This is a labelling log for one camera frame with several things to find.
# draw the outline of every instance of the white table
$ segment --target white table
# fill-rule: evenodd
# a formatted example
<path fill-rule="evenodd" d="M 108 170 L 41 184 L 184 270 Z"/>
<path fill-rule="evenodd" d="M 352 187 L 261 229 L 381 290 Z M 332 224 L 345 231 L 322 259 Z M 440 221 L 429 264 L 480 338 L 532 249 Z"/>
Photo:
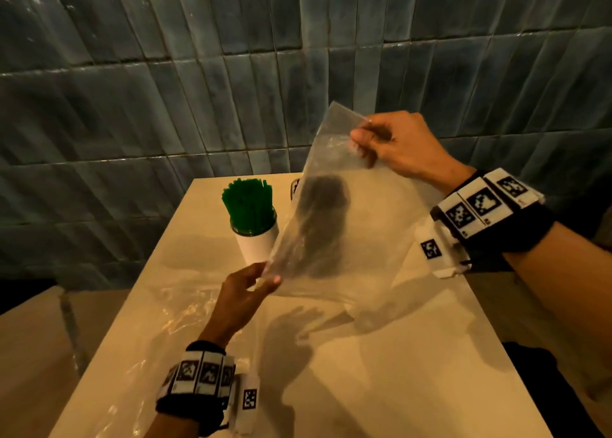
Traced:
<path fill-rule="evenodd" d="M 297 175 L 260 177 L 282 227 Z M 160 323 L 151 288 L 220 281 L 244 265 L 221 202 L 231 180 L 192 183 L 50 438 L 95 436 L 130 391 L 124 373 Z M 463 277 L 391 291 L 392 306 L 362 326 L 340 304 L 266 300 L 255 437 L 551 436 Z"/>

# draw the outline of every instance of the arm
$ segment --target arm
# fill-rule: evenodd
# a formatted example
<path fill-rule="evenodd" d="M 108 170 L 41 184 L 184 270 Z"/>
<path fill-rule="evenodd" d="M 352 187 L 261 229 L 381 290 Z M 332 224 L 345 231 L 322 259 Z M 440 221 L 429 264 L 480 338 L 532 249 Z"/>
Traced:
<path fill-rule="evenodd" d="M 449 194 L 474 172 L 449 155 L 420 114 L 374 114 L 351 133 L 372 166 L 378 158 L 404 177 Z M 529 252 L 505 259 L 542 303 L 567 325 L 590 336 L 612 362 L 612 254 L 555 223 Z"/>
<path fill-rule="evenodd" d="M 275 277 L 255 290 L 247 290 L 255 285 L 265 265 L 265 262 L 252 264 L 226 278 L 217 304 L 198 339 L 210 341 L 225 350 L 234 334 L 255 315 L 264 298 L 280 285 L 280 277 Z M 213 433 L 223 419 L 223 411 L 217 398 L 210 398 L 209 406 L 210 414 L 203 424 L 158 413 L 144 438 L 198 438 L 200 427 Z"/>

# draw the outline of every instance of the clear plastic bag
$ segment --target clear plastic bag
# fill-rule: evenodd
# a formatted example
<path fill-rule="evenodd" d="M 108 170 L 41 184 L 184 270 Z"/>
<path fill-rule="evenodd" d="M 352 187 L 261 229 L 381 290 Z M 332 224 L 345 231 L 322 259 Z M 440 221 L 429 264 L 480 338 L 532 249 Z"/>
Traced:
<path fill-rule="evenodd" d="M 155 417 L 157 393 L 168 370 L 180 361 L 187 345 L 197 339 L 218 296 L 218 289 L 203 286 L 140 291 L 147 294 L 141 297 L 151 296 L 151 303 L 139 317 L 142 325 L 137 331 L 142 337 L 135 338 L 128 352 L 122 351 L 121 356 L 130 360 L 130 367 L 120 381 L 121 392 L 112 404 L 99 405 L 100 419 L 92 424 L 87 438 L 144 436 Z M 235 358 L 236 372 L 256 369 L 262 341 L 258 322 L 261 313 L 262 308 L 227 346 L 227 353 Z"/>
<path fill-rule="evenodd" d="M 423 182 L 383 163 L 367 169 L 349 147 L 363 117 L 332 103 L 292 201 L 292 217 L 264 276 L 281 275 L 277 295 L 350 304 L 383 296 L 414 244 L 414 228 L 441 199 Z"/>

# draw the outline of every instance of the tiled wall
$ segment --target tiled wall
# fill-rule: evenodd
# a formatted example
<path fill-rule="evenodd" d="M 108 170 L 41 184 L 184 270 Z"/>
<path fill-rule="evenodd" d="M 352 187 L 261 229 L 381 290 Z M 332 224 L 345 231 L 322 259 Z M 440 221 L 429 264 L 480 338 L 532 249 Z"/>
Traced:
<path fill-rule="evenodd" d="M 559 210 L 612 173 L 610 0 L 1 0 L 0 72 L 4 278 L 131 285 L 193 178 L 301 171 L 332 100 Z"/>

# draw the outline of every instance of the bundle of green straws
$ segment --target bundle of green straws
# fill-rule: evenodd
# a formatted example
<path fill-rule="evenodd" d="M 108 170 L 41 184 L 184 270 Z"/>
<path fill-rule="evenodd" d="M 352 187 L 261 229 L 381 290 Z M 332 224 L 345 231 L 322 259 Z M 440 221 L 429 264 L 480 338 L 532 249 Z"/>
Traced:
<path fill-rule="evenodd" d="M 272 187 L 261 179 L 237 179 L 221 196 L 234 232 L 254 237 L 267 232 L 276 221 Z"/>

